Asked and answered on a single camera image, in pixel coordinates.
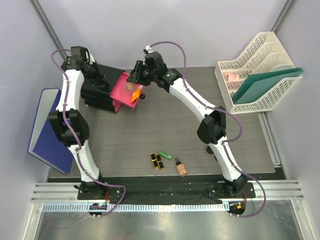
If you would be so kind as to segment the beige foundation bottle black cap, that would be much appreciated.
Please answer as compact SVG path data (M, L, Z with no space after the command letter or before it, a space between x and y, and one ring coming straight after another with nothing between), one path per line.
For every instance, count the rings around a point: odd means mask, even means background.
M135 84L132 83L132 82L127 82L127 83L126 83L126 89L127 89L128 91L134 91L134 90L135 90Z

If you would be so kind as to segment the orange tube white cap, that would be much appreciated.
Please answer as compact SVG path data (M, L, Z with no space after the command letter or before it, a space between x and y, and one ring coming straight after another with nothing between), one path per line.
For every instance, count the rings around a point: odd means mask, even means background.
M133 103L140 97L143 88L144 88L143 85L138 85L136 90L131 95L131 103Z

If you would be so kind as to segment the beige spray bottle black cap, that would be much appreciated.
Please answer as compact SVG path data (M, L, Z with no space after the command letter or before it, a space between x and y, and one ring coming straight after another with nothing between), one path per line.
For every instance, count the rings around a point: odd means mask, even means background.
M175 157L176 169L180 177L185 177L188 172L178 157Z

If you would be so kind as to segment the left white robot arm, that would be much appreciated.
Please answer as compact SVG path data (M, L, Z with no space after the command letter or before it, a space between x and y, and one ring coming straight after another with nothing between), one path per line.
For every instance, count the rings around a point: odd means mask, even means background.
M73 46L69 50L70 56L59 65L54 55L62 51L58 49L51 54L51 60L62 72L63 80L60 100L56 109L48 114L48 120L57 139L72 153L78 166L81 182L76 188L100 200L106 195L107 188L101 183L101 172L90 151L89 125L79 110L85 77L96 75L95 60L87 48Z

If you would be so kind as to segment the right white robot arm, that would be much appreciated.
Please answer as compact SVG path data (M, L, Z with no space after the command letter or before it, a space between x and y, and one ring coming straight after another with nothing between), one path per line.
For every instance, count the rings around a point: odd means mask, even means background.
M136 62L126 80L127 83L149 86L154 82L192 111L200 122L197 130L198 138L207 145L208 152L213 153L222 169L226 193L230 197L238 197L244 191L247 178L238 166L228 144L227 112L222 106L216 107L195 92L179 71L167 68L160 53L146 49L143 52L144 60Z

